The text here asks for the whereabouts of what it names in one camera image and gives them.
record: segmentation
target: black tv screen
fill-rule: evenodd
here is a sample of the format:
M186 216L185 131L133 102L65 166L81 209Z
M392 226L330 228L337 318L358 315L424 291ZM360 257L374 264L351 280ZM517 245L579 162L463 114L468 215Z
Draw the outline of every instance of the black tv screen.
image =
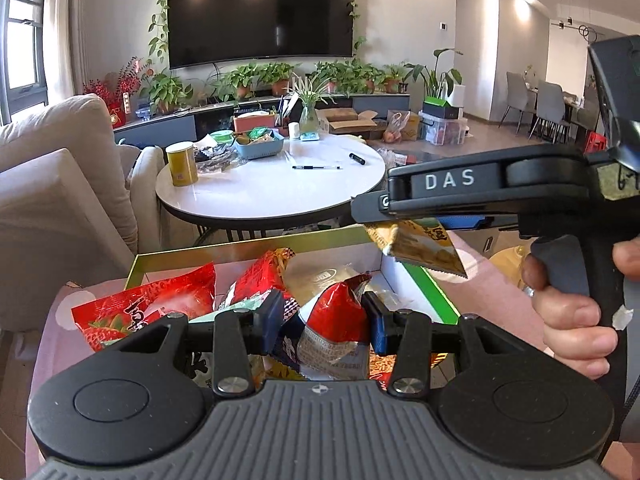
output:
M171 0L171 68L234 59L351 56L353 0Z

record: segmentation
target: cup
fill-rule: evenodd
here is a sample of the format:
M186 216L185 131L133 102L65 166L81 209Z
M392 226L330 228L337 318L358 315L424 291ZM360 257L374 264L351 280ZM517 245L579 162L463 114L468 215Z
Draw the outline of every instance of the cup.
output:
M193 142L172 144L166 149L166 156L169 159L169 170L174 186L191 186L198 181Z
M300 123L289 124L289 138L291 139L300 138Z

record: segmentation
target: yellow canister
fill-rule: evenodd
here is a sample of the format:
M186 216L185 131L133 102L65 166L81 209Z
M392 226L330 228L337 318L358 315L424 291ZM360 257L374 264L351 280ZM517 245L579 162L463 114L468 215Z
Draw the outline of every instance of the yellow canister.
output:
M178 142L166 149L174 186L190 186L198 181L193 142Z

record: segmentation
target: hand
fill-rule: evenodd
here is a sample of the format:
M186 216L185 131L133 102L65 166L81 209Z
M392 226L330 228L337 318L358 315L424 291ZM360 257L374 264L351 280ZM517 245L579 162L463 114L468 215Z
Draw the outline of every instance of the hand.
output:
M626 277L640 280L640 237L616 244L613 261ZM533 308L545 322L544 342L556 359L594 380L606 375L609 362L605 358L615 350L618 334L598 326L598 304L549 286L545 266L532 255L524 262L522 278L536 291Z

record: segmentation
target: blue basket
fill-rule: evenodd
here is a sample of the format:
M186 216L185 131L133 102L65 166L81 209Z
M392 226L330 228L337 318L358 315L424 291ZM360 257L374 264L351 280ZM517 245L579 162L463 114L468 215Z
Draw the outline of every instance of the blue basket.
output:
M242 158L246 160L255 160L256 158L265 158L267 156L275 156L280 153L284 147L284 137L277 130L271 129L273 138L271 142L258 142L252 144L238 144L236 142L236 152L240 153Z

